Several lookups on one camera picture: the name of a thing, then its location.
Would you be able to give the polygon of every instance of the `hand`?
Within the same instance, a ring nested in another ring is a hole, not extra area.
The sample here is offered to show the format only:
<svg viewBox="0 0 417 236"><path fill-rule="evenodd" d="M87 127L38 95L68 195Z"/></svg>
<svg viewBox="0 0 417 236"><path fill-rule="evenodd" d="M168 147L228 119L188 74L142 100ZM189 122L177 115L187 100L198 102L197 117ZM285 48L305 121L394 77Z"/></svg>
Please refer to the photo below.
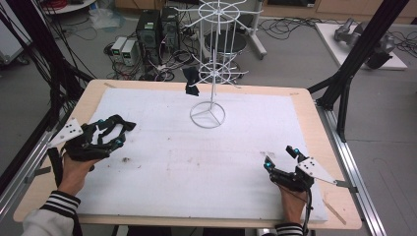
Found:
<svg viewBox="0 0 417 236"><path fill-rule="evenodd" d="M301 214L307 201L307 193L291 191L281 185L278 187L281 191L285 221L301 224Z"/></svg>
<svg viewBox="0 0 417 236"><path fill-rule="evenodd" d="M76 161L68 153L63 158L64 173L58 191L75 196L83 188L89 169L99 160Z"/></svg>

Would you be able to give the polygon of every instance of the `white wire display stand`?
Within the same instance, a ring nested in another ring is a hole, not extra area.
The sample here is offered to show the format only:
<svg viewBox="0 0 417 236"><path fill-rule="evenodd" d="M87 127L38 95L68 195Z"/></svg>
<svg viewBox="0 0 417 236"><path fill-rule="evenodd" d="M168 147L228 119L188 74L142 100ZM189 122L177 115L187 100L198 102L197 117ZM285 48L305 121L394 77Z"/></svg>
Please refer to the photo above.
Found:
<svg viewBox="0 0 417 236"><path fill-rule="evenodd" d="M233 83L235 78L248 73L236 72L234 71L235 68L231 67L231 62L238 55L237 52L233 51L233 44L236 35L235 29L237 24L239 24L240 27L247 31L252 31L241 22L239 22L238 18L240 17L241 13L258 15L260 12L240 11L236 6L245 3L246 0L236 3L224 3L220 2L220 0L213 2L205 2L200 0L200 2L203 4L198 9L176 10L179 12L198 12L200 18L192 24L187 25L186 27L191 27L197 23L200 23L201 38L203 38L205 34L204 22L208 22L210 24L209 45L203 45L203 43L200 43L200 58L196 58L193 55L193 57L200 63L200 80L197 83L191 85L191 87L194 87L200 83L211 83L212 87L210 101L203 101L193 106L190 111L190 118L197 126L206 129L212 129L223 124L226 118L226 112L224 108L214 101L215 85L229 84L235 86ZM233 25L234 29L232 32L230 32L231 25ZM221 26L225 26L226 30L221 30ZM224 44L222 44L222 50L219 51L219 36L222 31L225 33L223 42ZM203 60L204 46L206 46L208 51L211 53L211 56L206 63L204 63Z"/></svg>

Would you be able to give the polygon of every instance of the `gray floor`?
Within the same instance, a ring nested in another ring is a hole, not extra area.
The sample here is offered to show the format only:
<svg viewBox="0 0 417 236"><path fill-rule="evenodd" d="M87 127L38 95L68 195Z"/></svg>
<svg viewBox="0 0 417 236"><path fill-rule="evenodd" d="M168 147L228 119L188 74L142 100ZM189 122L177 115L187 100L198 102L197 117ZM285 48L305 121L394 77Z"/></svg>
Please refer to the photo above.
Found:
<svg viewBox="0 0 417 236"><path fill-rule="evenodd" d="M87 12L65 15L63 23L79 23ZM68 40L73 50L98 78L106 78L111 64L103 48L117 35L131 34L135 21L121 29L94 30L90 22L76 26L78 36ZM417 28L395 27L411 32ZM258 36L268 55L259 60L251 48L237 58L249 74L240 85L308 88L334 74L337 65L313 29L299 28L287 40L276 40L260 31ZM360 70L351 86L346 138L387 235L416 235L417 232L417 59L394 51L409 67L406 71ZM176 73L174 82L185 82ZM313 94L320 97L322 91ZM48 108L48 87L33 64L12 64L0 71L0 171L28 138ZM12 207L0 222L1 235L19 235L22 225L12 219ZM110 235L111 225L84 225L86 235ZM189 235L193 228L176 228L175 235ZM201 234L199 229L193 235ZM247 235L254 235L248 230ZM355 231L319 230L318 235L368 235L366 226Z"/></svg>

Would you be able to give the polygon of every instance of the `black metal post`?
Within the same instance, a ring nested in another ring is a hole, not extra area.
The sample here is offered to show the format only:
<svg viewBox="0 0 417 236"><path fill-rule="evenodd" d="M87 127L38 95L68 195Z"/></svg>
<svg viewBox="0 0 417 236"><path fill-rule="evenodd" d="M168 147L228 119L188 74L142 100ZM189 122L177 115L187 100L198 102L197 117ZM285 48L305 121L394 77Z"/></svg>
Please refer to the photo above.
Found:
<svg viewBox="0 0 417 236"><path fill-rule="evenodd" d="M407 5L408 1L385 0L357 43L353 46L340 69L332 77L308 88L308 91L313 93L328 87L325 94L317 100L317 104L326 110L332 110L334 103L341 96L339 115L337 117L337 133L344 142L346 142L344 130L350 84L362 64L374 53L375 46L404 9L405 5Z"/></svg>

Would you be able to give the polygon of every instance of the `computer tower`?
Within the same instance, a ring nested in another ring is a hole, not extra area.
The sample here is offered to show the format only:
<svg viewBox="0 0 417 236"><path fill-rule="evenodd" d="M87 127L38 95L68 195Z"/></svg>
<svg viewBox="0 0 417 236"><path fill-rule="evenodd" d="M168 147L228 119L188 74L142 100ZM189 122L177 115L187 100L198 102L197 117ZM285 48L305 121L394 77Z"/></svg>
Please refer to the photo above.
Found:
<svg viewBox="0 0 417 236"><path fill-rule="evenodd" d="M158 10L142 10L136 27L136 34L141 48L144 64L149 60L155 66L161 64L162 24Z"/></svg>
<svg viewBox="0 0 417 236"><path fill-rule="evenodd" d="M180 49L178 11L172 7L162 8L161 21L165 49L173 53Z"/></svg>

